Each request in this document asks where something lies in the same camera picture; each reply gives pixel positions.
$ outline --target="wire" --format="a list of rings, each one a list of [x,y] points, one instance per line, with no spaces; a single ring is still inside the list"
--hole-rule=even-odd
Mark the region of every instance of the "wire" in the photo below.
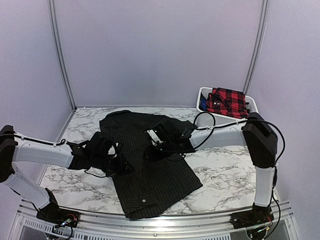
[[[212,115],[211,113],[207,112],[207,111],[203,111],[203,112],[200,112],[197,116],[195,116],[194,120],[193,120],[193,129],[195,130],[206,130],[207,128],[206,127],[203,127],[203,128],[198,128],[196,126],[196,121],[198,119],[198,117],[201,115],[201,114],[209,114],[212,118],[213,118],[213,127],[216,125],[216,118],[214,115]]]
[[[253,238],[259,237],[259,239],[263,239],[263,240],[264,240],[264,239],[265,239],[265,237],[266,237],[266,235],[268,234],[268,230],[269,230],[269,229],[270,229],[270,228],[269,228],[269,227],[267,227],[267,228],[264,228],[264,229],[260,229],[260,230],[258,230],[258,231],[256,231],[256,232],[252,232],[252,231],[250,230],[250,234],[251,234],[250,239],[253,239]],[[265,231],[265,235],[264,235],[264,237],[256,236],[256,235],[260,235],[262,231]]]
[[[267,217],[267,219],[268,219],[268,220],[269,220],[269,222],[270,222],[269,228],[271,228],[271,227],[274,225],[274,223],[272,222],[272,220],[271,220],[271,218],[270,218],[270,217]]]
[[[274,228],[272,229],[272,231],[268,234],[268,236],[266,236],[264,239],[267,239],[270,237],[270,235],[276,230],[276,228],[278,227],[279,223],[280,223],[280,218],[281,218],[281,208],[280,208],[280,205],[278,203],[278,201],[275,199],[275,195],[274,195],[274,190],[272,190],[272,199],[273,201],[275,201],[277,207],[278,207],[278,210],[279,210],[279,218],[278,218],[278,221],[276,222],[276,225],[274,226]]]
[[[194,147],[194,150],[198,149],[199,147],[201,147],[210,137],[211,135],[214,133],[215,127],[213,127],[211,129],[211,132],[209,133],[209,135],[198,145]]]
[[[237,124],[242,124],[242,123],[245,123],[245,122],[248,122],[248,123],[250,123],[250,122],[260,122],[260,123],[265,123],[265,124],[271,125],[271,126],[274,127],[274,128],[277,130],[277,132],[280,134],[280,136],[281,136],[281,138],[282,138],[283,145],[282,145],[282,150],[281,150],[280,154],[278,155],[278,157],[277,157],[276,160],[275,160],[275,164],[274,164],[274,165],[276,166],[279,158],[283,155],[283,153],[284,153],[284,151],[285,151],[285,149],[286,149],[286,140],[285,140],[284,135],[283,135],[282,132],[280,131],[280,129],[279,129],[275,124],[273,124],[272,122],[265,121],[265,120],[261,120],[261,119],[246,119],[246,120],[242,120],[242,121],[232,122],[232,123],[229,123],[229,124],[226,124],[226,125],[214,126],[214,127],[212,128],[211,133],[208,135],[208,137],[212,135],[213,129],[226,128],[226,127],[229,127],[229,126],[233,126],[233,125],[237,125]],[[208,137],[207,137],[202,143],[200,143],[198,146],[196,146],[194,149],[197,149],[198,147],[200,147],[207,139],[209,139]]]
[[[75,215],[69,213],[67,216],[72,216],[74,221],[77,221],[77,218],[75,217]]]
[[[71,233],[70,233],[70,236],[68,238],[66,238],[65,240],[69,240],[71,239],[72,235],[74,234],[74,229],[73,227],[68,223],[67,225],[69,225],[70,229],[71,229]]]
[[[107,177],[107,176],[98,176],[98,175],[95,175],[95,174],[93,174],[93,173],[90,173],[90,172],[88,172],[88,169],[87,169],[87,170],[84,170],[84,172],[85,172],[86,174],[90,174],[90,175],[92,175],[92,176],[95,176],[96,178],[104,179],[104,178]]]
[[[45,144],[45,145],[50,145],[50,146],[61,146],[61,145],[66,143],[65,139],[62,139],[60,142],[48,142],[48,141],[41,141],[41,140],[38,140],[38,139],[33,139],[33,138],[29,138],[29,137],[24,137],[24,136],[22,137],[22,136],[19,136],[19,135],[16,135],[16,134],[14,134],[13,136],[18,138],[18,139],[23,139],[23,140],[35,142],[35,143],[38,143],[38,144]]]
[[[34,209],[35,209],[39,214],[41,214],[42,216],[44,216],[46,219],[48,218],[46,215],[44,215],[42,212],[39,211],[39,209],[36,207],[36,205],[35,205],[33,202],[31,202],[31,204],[32,204],[32,206],[34,207]]]
[[[181,158],[180,158],[179,160],[170,160],[169,158],[166,158],[166,160],[169,161],[169,162],[174,162],[174,163],[176,163],[176,162],[180,162],[181,160],[184,160],[185,157],[186,157],[185,154],[181,154]]]

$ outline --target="white basket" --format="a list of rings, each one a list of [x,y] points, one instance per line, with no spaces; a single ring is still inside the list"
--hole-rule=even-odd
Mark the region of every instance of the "white basket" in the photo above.
[[[201,87],[199,90],[199,94],[198,94],[198,99],[196,101],[196,109],[202,113],[204,111],[202,111],[200,109],[200,105],[201,105],[201,94],[203,94],[203,96],[207,99],[209,96],[209,93],[212,93],[212,87]],[[245,96],[245,102],[249,103],[246,108],[250,110],[250,113],[256,112],[259,113],[257,105],[255,100],[250,97],[250,96]],[[211,113],[210,114],[214,115],[215,117],[215,121],[216,121],[216,125],[220,125],[220,124],[228,124],[228,123],[232,123],[236,120],[239,120],[238,118],[234,118],[234,117],[230,117],[230,116],[224,116],[224,115],[220,115],[220,114],[216,114],[216,113]],[[202,114],[197,118],[197,121],[195,123],[197,126],[199,127],[205,127],[205,126],[212,126],[213,125],[213,119],[211,116],[209,116],[208,114]]]

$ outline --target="folded clothes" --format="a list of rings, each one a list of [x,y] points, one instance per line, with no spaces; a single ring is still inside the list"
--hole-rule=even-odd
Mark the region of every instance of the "folded clothes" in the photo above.
[[[178,153],[153,163],[143,160],[145,149],[151,144],[145,130],[166,118],[182,132],[193,128],[189,121],[128,110],[110,113],[100,121],[101,132],[112,135],[116,142],[123,144],[121,153],[135,169],[131,174],[112,178],[127,218],[157,217],[202,186]]]
[[[224,116],[243,119],[248,117],[246,95],[241,91],[213,88],[206,100],[206,111]]]

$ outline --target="black cable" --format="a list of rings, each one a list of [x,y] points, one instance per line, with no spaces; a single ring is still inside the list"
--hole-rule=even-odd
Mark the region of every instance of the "black cable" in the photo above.
[[[169,158],[166,158],[166,160],[169,161],[169,162],[174,162],[174,163],[176,163],[176,162],[180,162],[181,160],[184,160],[185,157],[186,157],[185,154],[181,154],[181,158],[180,158],[179,160],[170,160]]]
[[[211,132],[209,133],[209,135],[198,145],[198,146],[195,146],[194,149],[198,149],[199,147],[201,147],[210,137],[211,135],[214,133],[214,130],[215,129],[222,129],[222,128],[226,128],[226,127],[229,127],[229,126],[232,126],[232,125],[237,125],[237,124],[241,124],[241,123],[244,123],[246,122],[247,120],[243,120],[243,121],[238,121],[238,122],[232,122],[232,123],[229,123],[227,125],[221,125],[221,126],[213,126],[212,127],[212,130]]]
[[[90,172],[88,172],[88,169],[87,169],[87,170],[84,170],[84,172],[85,172],[86,174],[90,174],[90,175],[92,175],[92,176],[95,176],[96,178],[104,179],[104,178],[107,177],[107,176],[98,176],[98,175],[95,175],[95,174],[93,174],[93,173],[90,173]]]
[[[70,235],[68,236],[68,238],[66,238],[66,239],[64,239],[64,240],[69,240],[69,239],[72,238],[72,235],[74,234],[74,229],[73,229],[73,227],[72,227],[69,223],[67,223],[66,225],[68,225],[68,226],[70,227],[71,233],[70,233]]]
[[[209,114],[212,118],[213,118],[213,127],[216,125],[216,118],[214,115],[212,115],[211,113],[207,112],[207,111],[203,111],[203,112],[200,112],[197,116],[195,116],[194,120],[193,120],[193,129],[194,130],[206,130],[207,128],[206,127],[203,127],[203,128],[198,128],[196,126],[196,120],[198,119],[198,117],[202,114]]]
[[[30,142],[35,142],[35,143],[38,143],[38,144],[45,144],[45,145],[49,145],[49,146],[54,146],[54,145],[61,146],[61,145],[66,143],[65,139],[62,139],[60,142],[52,143],[52,142],[41,141],[41,140],[38,140],[38,139],[29,138],[29,137],[24,137],[24,136],[22,137],[22,136],[19,136],[19,135],[16,135],[16,134],[14,134],[13,136],[18,138],[18,139],[24,139],[24,140],[27,140],[27,141],[30,141]]]
[[[276,230],[276,228],[278,227],[279,223],[280,223],[280,218],[281,218],[281,208],[280,208],[280,205],[278,203],[278,201],[275,199],[275,196],[274,196],[274,190],[272,190],[272,199],[273,201],[275,201],[277,207],[278,207],[278,210],[279,210],[279,218],[278,218],[278,221],[276,222],[276,225],[274,226],[274,228],[272,229],[272,231],[268,234],[268,236],[266,236],[264,239],[267,239],[268,237],[270,237],[270,235]]]
[[[229,124],[226,124],[226,125],[221,125],[221,126],[215,126],[213,127],[213,129],[222,129],[222,128],[226,128],[226,127],[229,127],[229,126],[233,126],[233,125],[237,125],[237,124],[242,124],[242,123],[245,123],[245,122],[260,122],[260,123],[265,123],[265,124],[268,124],[268,125],[271,125],[272,127],[274,127],[277,132],[280,134],[281,138],[282,138],[282,150],[280,152],[280,154],[278,155],[278,157],[276,158],[275,160],[275,164],[277,164],[279,158],[282,156],[282,154],[284,153],[285,149],[286,149],[286,140],[285,140],[285,137],[284,135],[282,134],[282,132],[280,131],[280,129],[275,125],[273,124],[272,122],[269,122],[269,121],[265,121],[265,120],[261,120],[261,119],[246,119],[246,120],[242,120],[242,121],[238,121],[238,122],[232,122],[232,123],[229,123]],[[202,142],[200,143],[198,146],[196,146],[194,149],[197,149],[199,148],[202,144],[204,144],[204,142],[206,142],[207,139],[209,139],[209,136]]]
[[[35,205],[33,202],[31,202],[31,204],[32,204],[32,206],[34,207],[34,209],[35,209],[39,214],[41,214],[42,216],[44,216],[46,219],[48,218],[46,215],[44,215],[42,212],[39,211],[39,209],[36,207],[36,205]]]

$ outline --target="black shirt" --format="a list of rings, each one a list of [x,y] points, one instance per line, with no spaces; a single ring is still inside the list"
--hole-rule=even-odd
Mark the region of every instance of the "black shirt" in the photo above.
[[[125,216],[130,219],[152,218],[202,187],[199,178],[181,155],[148,163],[142,156],[151,144],[145,130],[168,118],[182,132],[193,128],[189,121],[180,121],[164,115],[118,111],[100,121],[101,132],[113,136],[123,144],[121,153],[135,168],[135,172],[112,178]]]

